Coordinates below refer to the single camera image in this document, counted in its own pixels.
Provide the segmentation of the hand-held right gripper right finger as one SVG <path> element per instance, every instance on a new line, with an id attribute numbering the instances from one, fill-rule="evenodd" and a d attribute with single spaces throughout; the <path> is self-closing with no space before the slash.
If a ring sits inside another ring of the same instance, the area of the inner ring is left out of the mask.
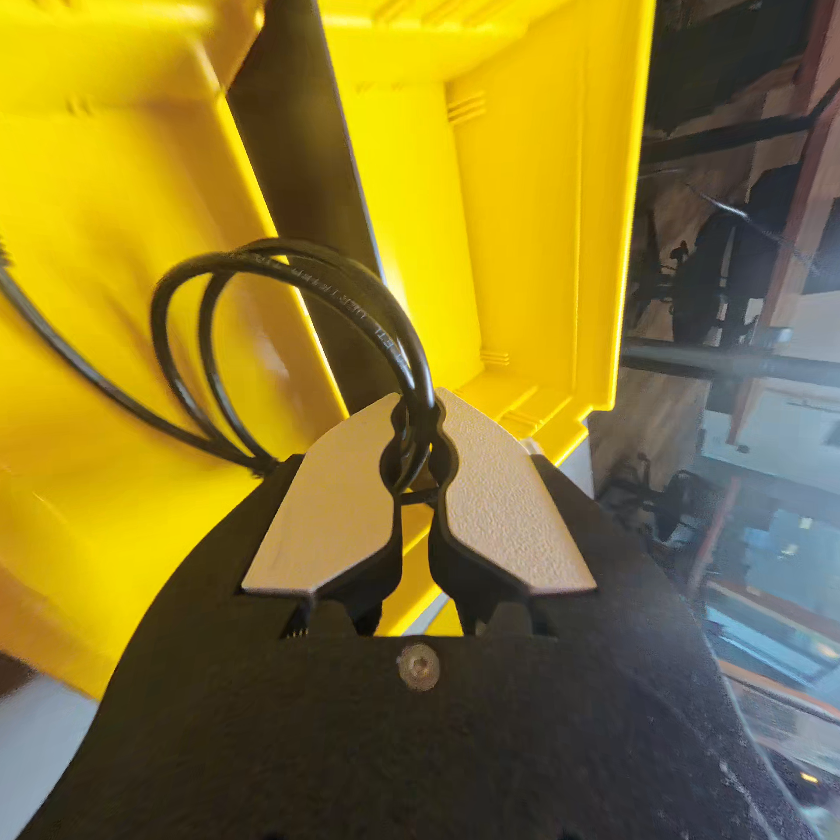
<path id="1" fill-rule="evenodd" d="M 499 605 L 588 595 L 597 583 L 528 450 L 454 392 L 436 391 L 429 465 L 437 496 L 428 565 L 464 635 Z"/>

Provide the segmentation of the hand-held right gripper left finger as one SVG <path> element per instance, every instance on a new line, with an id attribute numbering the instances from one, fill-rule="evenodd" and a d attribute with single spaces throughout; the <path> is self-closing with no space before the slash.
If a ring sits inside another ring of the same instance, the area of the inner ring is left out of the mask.
<path id="1" fill-rule="evenodd" d="M 358 635 L 379 628 L 403 577 L 400 474 L 391 393 L 321 436 L 302 457 L 242 580 L 246 595 L 309 613 L 338 602 Z"/>

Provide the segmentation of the yellow plastic bin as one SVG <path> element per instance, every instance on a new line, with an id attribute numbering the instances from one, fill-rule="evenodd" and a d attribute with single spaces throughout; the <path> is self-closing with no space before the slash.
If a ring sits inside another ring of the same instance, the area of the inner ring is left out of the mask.
<path id="1" fill-rule="evenodd" d="M 558 464 L 614 405 L 655 2 L 316 2 L 381 278 L 434 383 Z M 2 258 L 190 434 L 154 288 L 278 235 L 228 106 L 266 2 L 2 2 Z M 2 654 L 100 698 L 251 471 L 111 402 L 2 300 Z"/>

